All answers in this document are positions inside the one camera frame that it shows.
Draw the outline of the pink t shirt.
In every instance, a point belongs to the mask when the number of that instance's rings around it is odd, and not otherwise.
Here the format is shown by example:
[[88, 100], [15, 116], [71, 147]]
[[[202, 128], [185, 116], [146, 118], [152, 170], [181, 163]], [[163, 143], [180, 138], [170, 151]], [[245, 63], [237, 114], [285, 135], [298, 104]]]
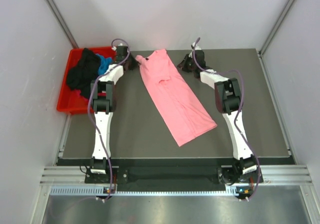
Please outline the pink t shirt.
[[135, 59], [148, 94], [179, 147], [217, 127], [165, 49]]

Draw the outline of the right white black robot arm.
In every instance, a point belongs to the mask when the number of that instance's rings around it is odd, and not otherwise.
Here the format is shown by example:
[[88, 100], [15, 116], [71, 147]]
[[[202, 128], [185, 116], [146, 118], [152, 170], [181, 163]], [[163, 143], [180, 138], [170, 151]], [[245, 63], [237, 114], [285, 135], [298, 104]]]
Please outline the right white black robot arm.
[[243, 123], [244, 84], [239, 71], [217, 72], [206, 65], [204, 51], [196, 46], [186, 54], [178, 68], [214, 90], [215, 106], [227, 124], [233, 149], [232, 169], [221, 171], [219, 178], [226, 185], [245, 182], [260, 171], [257, 155], [248, 143]]

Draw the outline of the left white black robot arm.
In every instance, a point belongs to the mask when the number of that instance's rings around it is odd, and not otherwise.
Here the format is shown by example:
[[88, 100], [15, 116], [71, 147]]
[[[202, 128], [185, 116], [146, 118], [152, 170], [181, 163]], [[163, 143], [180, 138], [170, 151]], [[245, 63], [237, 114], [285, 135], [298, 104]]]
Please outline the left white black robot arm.
[[85, 182], [106, 184], [113, 181], [110, 135], [111, 122], [116, 110], [115, 86], [125, 71], [137, 66], [131, 58], [130, 48], [123, 41], [111, 49], [115, 51], [113, 63], [90, 86], [88, 117], [95, 129], [92, 157], [86, 168]]

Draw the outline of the blue t shirt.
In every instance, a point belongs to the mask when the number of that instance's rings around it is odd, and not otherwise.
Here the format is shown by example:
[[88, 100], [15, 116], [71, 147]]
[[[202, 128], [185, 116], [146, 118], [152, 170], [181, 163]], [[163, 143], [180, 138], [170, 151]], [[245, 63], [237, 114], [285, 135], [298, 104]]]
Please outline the blue t shirt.
[[104, 75], [107, 70], [109, 69], [109, 66], [113, 63], [113, 59], [111, 57], [104, 57], [103, 55], [96, 54], [100, 58], [100, 66], [98, 68], [97, 74], [99, 76]]

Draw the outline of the black t shirt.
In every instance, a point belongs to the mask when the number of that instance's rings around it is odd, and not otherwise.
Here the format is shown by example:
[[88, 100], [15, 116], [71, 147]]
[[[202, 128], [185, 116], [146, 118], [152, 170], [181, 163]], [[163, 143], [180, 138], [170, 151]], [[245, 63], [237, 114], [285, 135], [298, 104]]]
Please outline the black t shirt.
[[91, 94], [91, 83], [98, 77], [100, 58], [90, 49], [84, 48], [76, 66], [72, 67], [66, 77], [66, 84], [72, 90], [81, 90], [88, 99]]

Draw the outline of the magenta t shirt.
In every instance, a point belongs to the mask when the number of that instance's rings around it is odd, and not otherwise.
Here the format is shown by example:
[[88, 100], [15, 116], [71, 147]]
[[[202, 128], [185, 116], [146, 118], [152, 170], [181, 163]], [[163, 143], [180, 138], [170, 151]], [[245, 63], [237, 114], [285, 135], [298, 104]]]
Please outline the magenta t shirt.
[[74, 92], [75, 92], [77, 97], [85, 99], [85, 100], [88, 99], [86, 96], [83, 96], [82, 91], [80, 89], [76, 89]]

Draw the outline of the red plastic bin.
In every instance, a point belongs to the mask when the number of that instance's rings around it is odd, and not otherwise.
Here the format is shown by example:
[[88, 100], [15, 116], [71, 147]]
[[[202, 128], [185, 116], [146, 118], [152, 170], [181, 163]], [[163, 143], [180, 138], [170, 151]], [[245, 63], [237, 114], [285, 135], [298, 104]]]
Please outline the red plastic bin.
[[[87, 113], [89, 99], [78, 97], [75, 93], [75, 90], [71, 90], [66, 83], [68, 71], [77, 65], [79, 59], [81, 58], [83, 49], [84, 48], [72, 49], [69, 53], [56, 106], [56, 109], [59, 112], [64, 112], [71, 115]], [[88, 49], [93, 51], [95, 54], [104, 56], [105, 58], [110, 57], [113, 59], [116, 54], [110, 46], [93, 47]]]

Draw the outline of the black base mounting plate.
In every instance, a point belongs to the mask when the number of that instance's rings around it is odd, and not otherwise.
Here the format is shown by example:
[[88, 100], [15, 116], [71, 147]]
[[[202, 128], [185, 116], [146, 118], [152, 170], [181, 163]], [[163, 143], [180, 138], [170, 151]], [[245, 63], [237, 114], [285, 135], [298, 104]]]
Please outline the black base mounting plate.
[[[118, 191], [222, 191], [221, 171], [232, 169], [233, 158], [113, 158], [112, 182]], [[263, 179], [255, 172], [235, 184], [251, 187]]]

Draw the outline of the left corner aluminium post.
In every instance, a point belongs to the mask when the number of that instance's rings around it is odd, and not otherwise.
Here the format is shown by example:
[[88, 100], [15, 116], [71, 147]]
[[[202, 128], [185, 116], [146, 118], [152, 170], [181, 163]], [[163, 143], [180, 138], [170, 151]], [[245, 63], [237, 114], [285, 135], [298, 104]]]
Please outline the left corner aluminium post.
[[72, 32], [70, 31], [63, 15], [61, 14], [56, 2], [54, 0], [45, 0], [46, 4], [48, 5], [49, 9], [51, 10], [53, 16], [55, 17], [56, 21], [58, 22], [60, 28], [62, 29], [64, 35], [66, 36], [67, 40], [69, 41], [70, 45], [77, 49], [79, 45], [76, 42]]

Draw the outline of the corner aluminium post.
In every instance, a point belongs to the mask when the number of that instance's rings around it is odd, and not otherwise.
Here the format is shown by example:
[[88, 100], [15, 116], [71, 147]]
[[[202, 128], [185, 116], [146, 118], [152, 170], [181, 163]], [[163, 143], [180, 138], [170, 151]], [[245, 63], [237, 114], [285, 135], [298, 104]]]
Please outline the corner aluminium post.
[[278, 33], [279, 29], [283, 25], [287, 15], [293, 8], [294, 3], [297, 0], [287, 0], [283, 9], [281, 10], [278, 18], [276, 19], [276, 22], [274, 23], [271, 31], [269, 32], [266, 40], [264, 41], [261, 49], [257, 52], [258, 57], [262, 58], [263, 55], [266, 53], [267, 49], [269, 48], [270, 44], [272, 43], [273, 39], [275, 38], [276, 34]]
[[58, 22], [60, 28], [62, 29], [64, 35], [66, 36], [67, 40], [69, 41], [70, 45], [77, 49], [79, 45], [76, 42], [72, 32], [70, 31], [63, 15], [61, 14], [56, 2], [54, 0], [45, 0], [46, 4], [48, 5], [49, 9], [51, 10], [53, 16], [55, 17], [56, 21]]

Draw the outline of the right corner aluminium post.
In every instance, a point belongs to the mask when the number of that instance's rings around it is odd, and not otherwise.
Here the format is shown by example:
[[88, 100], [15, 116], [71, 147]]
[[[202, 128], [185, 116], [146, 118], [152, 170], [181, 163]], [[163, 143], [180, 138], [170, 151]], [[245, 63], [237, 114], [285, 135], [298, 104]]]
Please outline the right corner aluminium post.
[[270, 44], [272, 43], [273, 39], [275, 38], [276, 34], [278, 33], [279, 29], [283, 25], [287, 15], [293, 8], [294, 3], [297, 0], [287, 0], [283, 9], [281, 10], [278, 18], [276, 19], [276, 22], [274, 23], [271, 31], [269, 32], [266, 40], [264, 41], [261, 49], [257, 52], [258, 57], [262, 58], [263, 55], [266, 53], [267, 49], [269, 48]]

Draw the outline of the aluminium frame rail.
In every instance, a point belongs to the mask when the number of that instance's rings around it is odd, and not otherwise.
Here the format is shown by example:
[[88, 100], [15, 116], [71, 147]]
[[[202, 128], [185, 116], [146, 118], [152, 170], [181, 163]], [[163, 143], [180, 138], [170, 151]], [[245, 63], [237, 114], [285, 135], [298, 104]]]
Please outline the aluminium frame rail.
[[[262, 185], [304, 186], [312, 185], [312, 178], [305, 165], [262, 165]], [[77, 166], [47, 166], [44, 168], [40, 185], [83, 185], [86, 174]]]

